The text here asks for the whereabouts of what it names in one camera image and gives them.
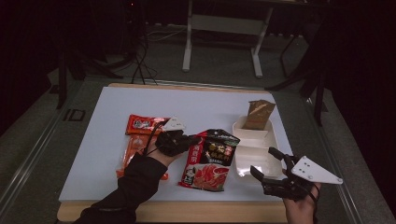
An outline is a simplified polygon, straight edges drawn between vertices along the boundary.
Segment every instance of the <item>metal stand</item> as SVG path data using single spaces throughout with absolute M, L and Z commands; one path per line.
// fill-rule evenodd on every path
M 258 41 L 256 46 L 251 49 L 254 71 L 257 78 L 262 78 L 262 68 L 260 66 L 259 51 L 262 47 L 262 41 L 268 27 L 273 9 L 270 7 L 264 21 L 225 18 L 216 16 L 206 16 L 192 14 L 192 0 L 189 0 L 189 16 L 187 18 L 187 42 L 184 51 L 184 60 L 182 70 L 190 71 L 191 63 L 191 31 L 192 29 L 216 31 L 224 33 L 234 33 L 242 35 L 257 35 Z

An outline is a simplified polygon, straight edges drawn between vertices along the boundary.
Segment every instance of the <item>snack bag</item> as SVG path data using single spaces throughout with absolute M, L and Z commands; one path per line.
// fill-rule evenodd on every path
M 239 139 L 221 130 L 210 129 L 195 135 L 201 141 L 191 146 L 181 181 L 182 187 L 224 191 L 224 183 Z
M 136 152 L 140 153 L 140 155 L 143 154 L 143 151 L 148 144 L 149 136 L 154 130 L 154 127 L 159 122 L 167 120 L 169 120 L 169 118 L 142 117 L 134 114 L 129 116 L 125 134 L 130 135 L 130 139 L 127 148 L 125 148 L 124 155 L 120 163 L 120 168 L 116 170 L 117 178 L 123 176 L 124 169 L 128 166 L 131 158 Z M 157 136 L 161 131 L 162 126 L 158 127 L 152 136 L 150 140 L 151 144 L 155 143 Z

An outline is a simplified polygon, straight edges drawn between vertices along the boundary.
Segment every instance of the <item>white tabletop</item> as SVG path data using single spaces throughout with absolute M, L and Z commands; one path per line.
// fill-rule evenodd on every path
M 104 87 L 78 154 L 64 184 L 60 201 L 99 201 L 117 188 L 116 169 L 129 137 L 125 128 L 130 114 L 146 117 L 177 116 L 185 134 L 207 129 L 232 133 L 233 123 L 248 113 L 249 101 L 276 103 L 267 92 L 186 91 Z M 292 154 L 277 108 L 270 117 L 278 149 Z M 151 201 L 279 201 L 264 195 L 260 182 L 243 182 L 234 162 L 223 192 L 187 189 L 177 185 L 187 153 L 169 167 L 169 179 L 161 181 Z

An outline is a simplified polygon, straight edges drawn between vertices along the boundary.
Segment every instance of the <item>robotic hand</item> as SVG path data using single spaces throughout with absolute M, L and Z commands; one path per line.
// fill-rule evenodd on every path
M 186 127 L 176 117 L 170 118 L 166 123 L 159 123 L 152 131 L 151 137 L 160 125 L 163 125 L 163 132 L 158 135 L 155 146 L 165 156 L 174 157 L 182 152 L 188 151 L 190 146 L 196 145 L 200 141 L 200 138 L 194 135 L 188 136 L 183 134 L 182 129 Z M 147 154 L 151 137 L 148 140 L 144 154 Z
M 167 131 L 158 135 L 155 146 L 162 154 L 168 157 L 174 157 L 182 152 L 188 151 L 190 146 L 198 144 L 199 138 L 193 135 L 187 136 L 183 131 Z
M 314 182 L 342 184 L 343 180 L 320 167 L 306 156 L 298 158 L 283 154 L 274 147 L 270 147 L 268 153 L 278 160 L 286 163 L 285 175 L 282 180 L 265 178 L 254 166 L 250 166 L 250 173 L 262 183 L 264 194 L 273 195 L 279 198 L 288 198 L 294 201 L 302 200 L 311 194 Z

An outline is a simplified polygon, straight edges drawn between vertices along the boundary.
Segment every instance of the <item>black sleeve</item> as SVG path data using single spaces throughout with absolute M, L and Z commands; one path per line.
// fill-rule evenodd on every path
M 134 155 L 118 180 L 118 188 L 102 201 L 82 211 L 75 224 L 131 224 L 136 221 L 135 210 L 158 190 L 167 168 L 150 157 Z

